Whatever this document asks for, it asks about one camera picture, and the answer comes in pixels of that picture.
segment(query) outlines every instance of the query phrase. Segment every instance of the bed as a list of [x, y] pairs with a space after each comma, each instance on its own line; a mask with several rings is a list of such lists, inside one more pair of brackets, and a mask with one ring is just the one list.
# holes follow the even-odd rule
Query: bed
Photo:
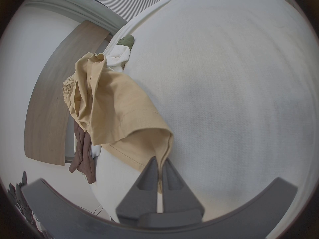
[[[319, 45], [305, 17], [285, 0], [161, 0], [104, 54], [126, 34], [135, 43], [124, 73], [173, 131], [170, 159], [204, 205], [203, 220], [282, 177], [298, 193], [268, 238], [280, 234], [318, 179]], [[104, 149], [94, 161], [91, 189], [118, 221], [115, 208], [140, 172]]]

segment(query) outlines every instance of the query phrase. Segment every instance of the brown garment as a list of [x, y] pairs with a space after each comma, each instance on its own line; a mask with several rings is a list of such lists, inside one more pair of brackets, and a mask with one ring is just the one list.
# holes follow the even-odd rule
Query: brown garment
[[87, 53], [63, 83], [64, 101], [80, 127], [112, 155], [142, 171], [156, 156], [159, 178], [173, 133], [149, 96], [128, 75], [111, 71], [101, 54]]
[[74, 121], [74, 134], [78, 143], [69, 171], [73, 173], [75, 169], [78, 169], [85, 174], [89, 184], [94, 183], [95, 167], [91, 157], [91, 137], [88, 132], [83, 131], [76, 121]]

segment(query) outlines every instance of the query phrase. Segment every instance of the green cloth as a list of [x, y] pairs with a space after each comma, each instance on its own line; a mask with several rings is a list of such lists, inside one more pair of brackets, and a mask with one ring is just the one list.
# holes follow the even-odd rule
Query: green cloth
[[127, 47], [129, 47], [130, 50], [131, 50], [132, 47], [133, 47], [133, 44], [134, 44], [134, 36], [128, 34], [127, 36], [123, 37], [122, 39], [119, 39], [119, 41], [117, 42], [117, 44], [127, 46]]

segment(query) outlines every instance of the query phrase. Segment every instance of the gray curtain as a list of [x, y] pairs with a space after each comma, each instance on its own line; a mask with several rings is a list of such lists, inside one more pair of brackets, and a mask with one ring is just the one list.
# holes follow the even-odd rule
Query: gray curtain
[[84, 20], [116, 34], [127, 21], [95, 0], [29, 0], [26, 6], [34, 6], [62, 14], [77, 22]]

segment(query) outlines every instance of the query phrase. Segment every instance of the white wall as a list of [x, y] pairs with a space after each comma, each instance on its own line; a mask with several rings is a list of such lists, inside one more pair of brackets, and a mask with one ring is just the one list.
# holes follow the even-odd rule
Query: white wall
[[78, 25], [54, 12], [23, 7], [7, 27], [0, 41], [0, 178], [8, 188], [21, 182], [25, 170], [28, 183], [42, 177], [68, 200], [94, 212], [99, 202], [82, 174], [71, 174], [69, 164], [47, 164], [24, 154], [26, 112], [35, 83], [51, 54]]

